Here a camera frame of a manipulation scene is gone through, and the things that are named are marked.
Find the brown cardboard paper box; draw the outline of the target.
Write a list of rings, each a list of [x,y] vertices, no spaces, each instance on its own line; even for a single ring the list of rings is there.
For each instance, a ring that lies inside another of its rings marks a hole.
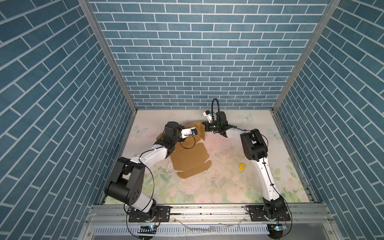
[[[181,130],[196,127],[196,136],[181,138]],[[157,137],[155,144],[166,150],[166,157],[170,157],[173,168],[181,179],[187,179],[208,170],[212,162],[204,145],[205,128],[202,123],[191,123],[182,126],[177,122],[168,122],[164,132]]]

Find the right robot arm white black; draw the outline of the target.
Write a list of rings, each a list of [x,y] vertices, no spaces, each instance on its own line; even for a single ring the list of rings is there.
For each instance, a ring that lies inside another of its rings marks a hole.
[[[240,140],[245,157],[256,166],[258,176],[262,184],[262,194],[265,217],[270,220],[278,220],[287,214],[292,217],[288,203],[277,190],[268,161],[268,144],[258,129],[242,130],[228,124],[226,114],[222,111],[203,112],[207,121],[203,122],[206,132],[218,133],[229,139]]]

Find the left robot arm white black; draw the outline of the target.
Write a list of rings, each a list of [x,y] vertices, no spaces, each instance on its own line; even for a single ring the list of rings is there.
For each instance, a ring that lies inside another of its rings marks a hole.
[[[156,215],[156,201],[142,193],[145,171],[173,153],[183,139],[182,130],[179,123],[168,122],[149,150],[136,157],[120,157],[107,180],[105,194],[130,207],[142,221],[152,220]]]

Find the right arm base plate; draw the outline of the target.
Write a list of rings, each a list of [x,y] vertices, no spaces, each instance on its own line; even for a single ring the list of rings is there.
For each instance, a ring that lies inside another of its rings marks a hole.
[[[245,210],[249,214],[252,222],[288,222],[292,219],[291,214],[285,205],[277,208],[267,205],[246,205]]]

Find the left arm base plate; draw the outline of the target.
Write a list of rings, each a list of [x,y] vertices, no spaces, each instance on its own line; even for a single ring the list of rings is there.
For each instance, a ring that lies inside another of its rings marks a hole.
[[[169,222],[171,215],[170,206],[152,206],[148,213],[130,208],[128,210],[129,223],[153,222],[157,218],[157,222]]]

